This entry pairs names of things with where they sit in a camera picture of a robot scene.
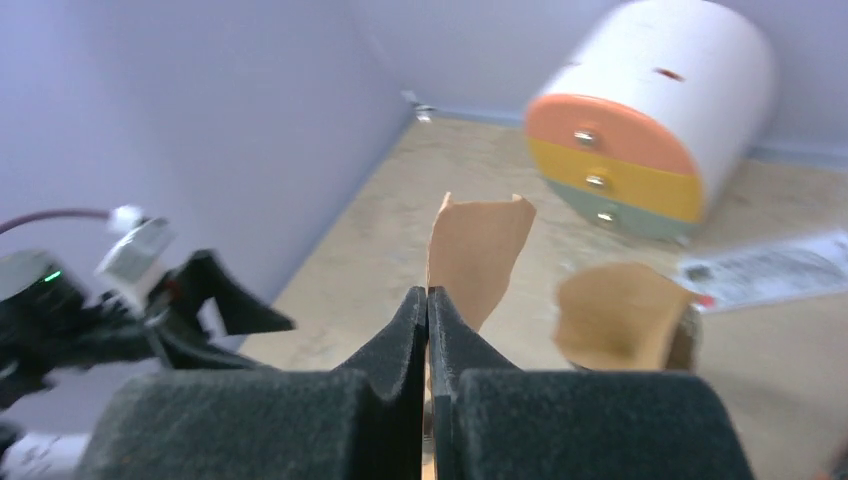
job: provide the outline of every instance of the hole in cabinet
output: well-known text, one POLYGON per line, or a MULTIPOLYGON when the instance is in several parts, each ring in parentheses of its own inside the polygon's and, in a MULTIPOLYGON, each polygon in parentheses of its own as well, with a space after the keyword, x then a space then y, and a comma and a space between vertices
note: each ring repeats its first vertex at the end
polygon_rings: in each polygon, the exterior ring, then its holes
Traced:
POLYGON ((677 81, 677 82, 683 81, 682 75, 675 73, 675 72, 672 72, 671 70, 669 70, 667 68, 655 68, 654 72, 659 73, 660 75, 662 75, 664 77, 668 77, 668 78, 670 78, 674 81, 677 81))

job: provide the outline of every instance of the yellow drawer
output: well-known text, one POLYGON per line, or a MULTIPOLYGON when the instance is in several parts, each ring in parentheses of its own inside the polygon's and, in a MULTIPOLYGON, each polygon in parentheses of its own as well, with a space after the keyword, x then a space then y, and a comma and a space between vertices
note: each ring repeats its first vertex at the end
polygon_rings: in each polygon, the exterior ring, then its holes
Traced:
POLYGON ((528 138, 542 175, 657 215, 698 223, 704 207, 701 182, 680 175, 528 138))

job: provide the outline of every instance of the white wall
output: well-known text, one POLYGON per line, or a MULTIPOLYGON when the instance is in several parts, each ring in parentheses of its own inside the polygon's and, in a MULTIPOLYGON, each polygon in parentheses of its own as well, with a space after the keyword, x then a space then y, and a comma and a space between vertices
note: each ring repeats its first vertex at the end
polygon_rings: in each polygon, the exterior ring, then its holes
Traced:
MULTIPOLYGON (((217 248, 269 300, 394 142, 399 90, 337 2, 0 2, 0 218, 137 203, 178 228, 172 264, 217 248)), ((58 221, 0 254, 45 247, 96 286, 109 240, 58 221)), ((65 379, 4 417, 87 429, 151 368, 65 379)))
MULTIPOLYGON (((620 0, 351 0, 382 60, 419 99, 452 114, 520 122, 566 55, 620 0)), ((778 52, 782 97, 761 146, 845 156, 848 2, 721 0, 778 52)), ((738 72, 743 81, 745 72, 738 72)))

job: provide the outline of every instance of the wall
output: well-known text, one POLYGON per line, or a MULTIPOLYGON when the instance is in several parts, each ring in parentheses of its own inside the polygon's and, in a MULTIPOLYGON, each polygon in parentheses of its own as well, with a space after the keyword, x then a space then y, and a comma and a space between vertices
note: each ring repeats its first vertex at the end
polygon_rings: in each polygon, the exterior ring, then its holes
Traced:
MULTIPOLYGON (((171 264, 217 248, 269 300, 403 127, 399 89, 329 2, 0 2, 0 218, 140 204, 178 229, 171 264)), ((99 291, 110 240, 57 221, 0 253, 49 248, 99 291)), ((4 417, 87 429, 152 368, 65 375, 4 417)))
MULTIPOLYGON (((619 0, 352 0, 383 62, 424 103, 454 115, 520 122, 534 92, 619 0)), ((762 146, 848 159, 848 2, 722 0, 758 24, 779 54, 782 97, 762 146)))

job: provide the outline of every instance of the white connector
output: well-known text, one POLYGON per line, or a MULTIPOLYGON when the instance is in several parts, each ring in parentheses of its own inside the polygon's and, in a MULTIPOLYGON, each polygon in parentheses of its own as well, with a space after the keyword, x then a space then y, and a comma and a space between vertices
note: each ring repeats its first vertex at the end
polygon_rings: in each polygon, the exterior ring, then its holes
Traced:
POLYGON ((168 273, 159 258, 175 237, 165 219, 145 222, 118 241, 95 270, 139 318, 147 311, 151 292, 168 273))
POLYGON ((110 212, 107 228, 112 233, 126 235, 141 226, 143 219, 144 210, 140 207, 124 205, 110 212))

